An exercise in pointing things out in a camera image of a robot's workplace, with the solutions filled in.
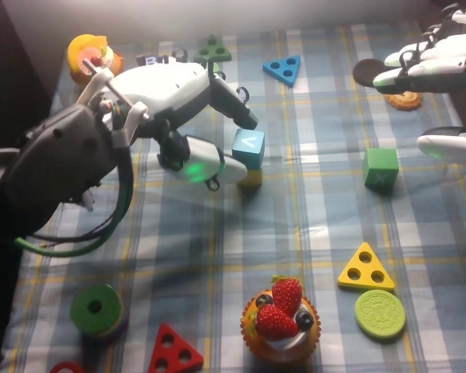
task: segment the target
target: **letter on blue cube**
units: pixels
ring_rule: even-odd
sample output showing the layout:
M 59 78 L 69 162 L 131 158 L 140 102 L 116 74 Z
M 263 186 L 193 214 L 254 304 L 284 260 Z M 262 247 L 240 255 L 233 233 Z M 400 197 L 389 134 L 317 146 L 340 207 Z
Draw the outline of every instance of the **letter on blue cube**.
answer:
M 261 169 L 264 158 L 264 132 L 239 129 L 233 141 L 233 158 L 247 169 Z

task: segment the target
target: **red triangle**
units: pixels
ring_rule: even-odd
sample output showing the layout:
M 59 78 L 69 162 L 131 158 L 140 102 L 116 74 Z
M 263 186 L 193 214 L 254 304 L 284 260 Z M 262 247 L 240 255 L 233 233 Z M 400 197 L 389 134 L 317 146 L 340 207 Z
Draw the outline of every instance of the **red triangle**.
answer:
M 158 373 L 166 367 L 165 373 L 183 373 L 202 368 L 203 357 L 167 324 L 158 328 L 154 352 L 148 366 L 148 373 Z

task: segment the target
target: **tablecloth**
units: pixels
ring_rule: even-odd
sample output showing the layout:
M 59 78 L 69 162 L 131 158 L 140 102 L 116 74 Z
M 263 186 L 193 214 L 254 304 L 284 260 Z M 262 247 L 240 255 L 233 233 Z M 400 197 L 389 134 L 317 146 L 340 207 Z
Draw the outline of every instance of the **tablecloth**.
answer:
M 257 129 L 266 134 L 262 187 L 247 195 L 235 185 L 216 193 L 186 185 L 157 166 L 155 142 L 135 142 L 134 197 L 112 238 L 70 260 L 24 253 L 0 372 L 48 372 L 59 361 L 146 372 L 162 322 L 203 355 L 205 372 L 273 371 L 253 358 L 239 329 L 245 304 L 273 274 L 299 276 L 321 316 L 318 348 L 300 371 L 466 372 L 466 168 L 416 146 L 428 128 L 460 125 L 457 114 L 447 96 L 433 94 L 417 111 L 397 111 L 352 78 L 359 60 L 384 59 L 419 38 L 415 23 L 223 35 L 232 61 L 221 70 L 231 86 L 248 89 Z M 140 54 L 184 48 L 191 57 L 205 40 L 114 50 L 132 68 Z M 292 89 L 262 70 L 290 55 L 301 56 Z M 64 65 L 52 112 L 78 94 Z M 230 152 L 236 130 L 207 108 L 181 132 Z M 398 150 L 391 196 L 363 184 L 364 151 L 378 147 Z M 94 191 L 94 212 L 64 206 L 43 232 L 87 232 L 113 209 L 116 191 L 111 173 Z M 394 343 L 360 330 L 360 292 L 336 283 L 362 242 L 384 264 L 406 310 L 405 332 Z M 97 353 L 81 348 L 69 319 L 73 297 L 90 284 L 113 286 L 129 313 L 127 331 Z

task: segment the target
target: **blue triangle with holes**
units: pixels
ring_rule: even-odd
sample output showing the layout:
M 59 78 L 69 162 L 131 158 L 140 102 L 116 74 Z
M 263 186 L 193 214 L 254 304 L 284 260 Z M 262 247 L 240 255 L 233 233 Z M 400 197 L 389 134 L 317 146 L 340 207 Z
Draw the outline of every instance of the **blue triangle with holes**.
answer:
M 298 73 L 298 67 L 301 65 L 301 56 L 291 56 L 280 58 L 263 64 L 263 71 L 293 87 Z

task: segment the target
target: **strawberry cupcake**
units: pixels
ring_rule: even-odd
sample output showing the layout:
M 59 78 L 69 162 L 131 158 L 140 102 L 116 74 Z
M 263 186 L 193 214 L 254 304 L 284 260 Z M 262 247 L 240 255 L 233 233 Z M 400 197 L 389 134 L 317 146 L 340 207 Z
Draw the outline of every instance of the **strawberry cupcake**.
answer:
M 276 365 L 304 363 L 321 336 L 316 308 L 296 278 L 273 276 L 272 289 L 257 294 L 241 319 L 245 344 L 259 359 Z

